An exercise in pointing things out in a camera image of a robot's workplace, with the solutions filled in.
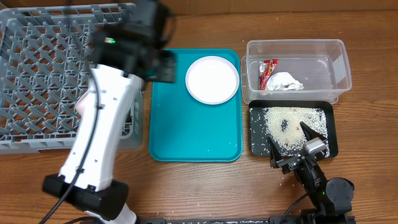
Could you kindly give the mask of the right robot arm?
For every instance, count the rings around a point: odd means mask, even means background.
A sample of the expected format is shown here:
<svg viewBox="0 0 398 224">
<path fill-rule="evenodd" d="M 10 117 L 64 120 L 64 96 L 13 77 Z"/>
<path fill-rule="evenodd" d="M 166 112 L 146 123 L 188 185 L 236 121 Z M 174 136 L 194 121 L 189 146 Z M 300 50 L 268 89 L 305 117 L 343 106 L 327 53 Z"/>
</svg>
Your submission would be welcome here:
<svg viewBox="0 0 398 224">
<path fill-rule="evenodd" d="M 282 169 L 283 174 L 293 172 L 302 184 L 305 194 L 298 198 L 279 218 L 280 223 L 355 223 L 355 217 L 348 217 L 352 211 L 354 184 L 348 179 L 335 177 L 327 179 L 318 161 L 325 158 L 327 138 L 309 128 L 304 122 L 300 126 L 307 141 L 296 156 L 285 160 L 280 147 L 267 138 L 270 147 L 270 166 Z M 290 211 L 305 197 L 308 197 L 313 208 L 290 216 Z"/>
</svg>

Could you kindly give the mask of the large white round plate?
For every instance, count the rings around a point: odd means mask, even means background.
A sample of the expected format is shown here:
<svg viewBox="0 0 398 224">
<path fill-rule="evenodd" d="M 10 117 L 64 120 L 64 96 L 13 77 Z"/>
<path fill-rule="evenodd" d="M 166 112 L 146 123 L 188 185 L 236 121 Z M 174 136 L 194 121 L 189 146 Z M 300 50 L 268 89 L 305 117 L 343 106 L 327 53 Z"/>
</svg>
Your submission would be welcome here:
<svg viewBox="0 0 398 224">
<path fill-rule="evenodd" d="M 239 83 L 235 66 L 218 56 L 206 56 L 194 61 L 185 77 L 189 94 L 207 105 L 218 105 L 232 99 Z"/>
</svg>

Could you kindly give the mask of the red snack wrapper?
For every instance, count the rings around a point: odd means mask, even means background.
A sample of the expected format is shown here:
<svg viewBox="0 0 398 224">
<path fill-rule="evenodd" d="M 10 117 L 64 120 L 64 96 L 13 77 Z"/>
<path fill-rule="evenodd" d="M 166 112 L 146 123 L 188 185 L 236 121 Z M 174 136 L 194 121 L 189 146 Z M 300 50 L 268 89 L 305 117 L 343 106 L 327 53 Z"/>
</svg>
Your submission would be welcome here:
<svg viewBox="0 0 398 224">
<path fill-rule="evenodd" d="M 274 58 L 264 60 L 259 63 L 259 89 L 265 90 L 268 79 L 271 77 L 273 70 L 276 68 L 279 60 Z"/>
</svg>

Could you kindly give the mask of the white tissue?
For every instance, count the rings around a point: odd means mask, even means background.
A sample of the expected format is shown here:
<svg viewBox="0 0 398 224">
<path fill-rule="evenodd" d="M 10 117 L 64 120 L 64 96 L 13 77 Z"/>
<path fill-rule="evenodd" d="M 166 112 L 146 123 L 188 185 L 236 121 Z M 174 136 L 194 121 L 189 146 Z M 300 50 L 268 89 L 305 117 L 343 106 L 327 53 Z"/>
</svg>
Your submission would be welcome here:
<svg viewBox="0 0 398 224">
<path fill-rule="evenodd" d="M 266 90 L 303 90 L 303 84 L 288 72 L 278 72 L 268 79 Z"/>
</svg>

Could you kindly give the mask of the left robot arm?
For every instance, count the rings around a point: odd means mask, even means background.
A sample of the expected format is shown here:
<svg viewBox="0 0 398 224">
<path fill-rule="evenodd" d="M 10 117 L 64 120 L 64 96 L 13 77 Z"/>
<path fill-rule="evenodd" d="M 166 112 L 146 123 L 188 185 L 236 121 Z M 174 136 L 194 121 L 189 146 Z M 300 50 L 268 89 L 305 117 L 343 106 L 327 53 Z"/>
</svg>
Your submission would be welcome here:
<svg viewBox="0 0 398 224">
<path fill-rule="evenodd" d="M 167 23 L 176 24 L 175 14 L 159 1 L 135 5 L 122 21 L 93 34 L 91 80 L 75 142 L 60 172 L 42 186 L 94 223 L 139 221 L 126 203 L 128 185 L 113 177 L 120 134 L 145 82 L 175 81 L 176 59 L 164 35 Z"/>
</svg>

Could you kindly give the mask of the white rice pile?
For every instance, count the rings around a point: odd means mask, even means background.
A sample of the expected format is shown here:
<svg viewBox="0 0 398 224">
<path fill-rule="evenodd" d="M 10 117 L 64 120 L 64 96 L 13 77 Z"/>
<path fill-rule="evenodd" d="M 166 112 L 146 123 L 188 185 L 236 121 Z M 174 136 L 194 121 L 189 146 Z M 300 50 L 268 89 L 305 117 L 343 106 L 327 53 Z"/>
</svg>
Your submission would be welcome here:
<svg viewBox="0 0 398 224">
<path fill-rule="evenodd" d="M 328 136 L 326 114 L 319 108 L 253 107 L 249 109 L 250 149 L 255 156 L 267 157 L 270 136 L 280 147 L 280 154 L 291 157 L 300 152 L 307 141 L 300 122 L 316 132 Z"/>
</svg>

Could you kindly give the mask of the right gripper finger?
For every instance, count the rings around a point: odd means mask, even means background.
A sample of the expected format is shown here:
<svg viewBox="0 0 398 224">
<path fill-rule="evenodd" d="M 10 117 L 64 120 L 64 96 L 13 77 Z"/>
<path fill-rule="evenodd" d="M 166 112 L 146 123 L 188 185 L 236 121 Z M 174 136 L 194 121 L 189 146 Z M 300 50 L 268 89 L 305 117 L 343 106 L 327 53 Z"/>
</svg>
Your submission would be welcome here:
<svg viewBox="0 0 398 224">
<path fill-rule="evenodd" d="M 272 168 L 279 168 L 280 163 L 284 161 L 283 157 L 279 152 L 279 147 L 275 145 L 274 141 L 270 136 L 267 137 L 269 143 L 269 157 L 270 157 L 270 166 Z"/>
<path fill-rule="evenodd" d="M 308 125 L 306 125 L 303 121 L 300 122 L 300 127 L 302 128 L 302 131 L 303 131 L 304 136 L 307 141 L 311 141 L 313 139 L 319 138 L 324 143 L 326 143 L 326 137 L 324 137 L 324 135 L 316 132 L 315 130 L 310 128 Z"/>
</svg>

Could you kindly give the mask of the pink shallow bowl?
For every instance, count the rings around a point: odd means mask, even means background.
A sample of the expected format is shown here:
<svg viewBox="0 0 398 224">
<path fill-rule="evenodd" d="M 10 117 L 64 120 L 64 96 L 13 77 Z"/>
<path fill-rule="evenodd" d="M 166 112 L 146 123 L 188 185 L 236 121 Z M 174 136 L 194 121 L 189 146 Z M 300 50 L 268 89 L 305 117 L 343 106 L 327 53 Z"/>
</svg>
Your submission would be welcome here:
<svg viewBox="0 0 398 224">
<path fill-rule="evenodd" d="M 76 109 L 76 111 L 78 112 L 78 114 L 80 116 L 84 115 L 84 112 L 85 112 L 85 103 L 84 103 L 84 101 L 85 101 L 85 99 L 86 99 L 86 97 L 88 95 L 89 95 L 89 91 L 86 91 L 81 97 L 79 97 L 79 99 L 78 99 L 78 101 L 77 101 L 77 103 L 75 105 L 75 109 Z"/>
</svg>

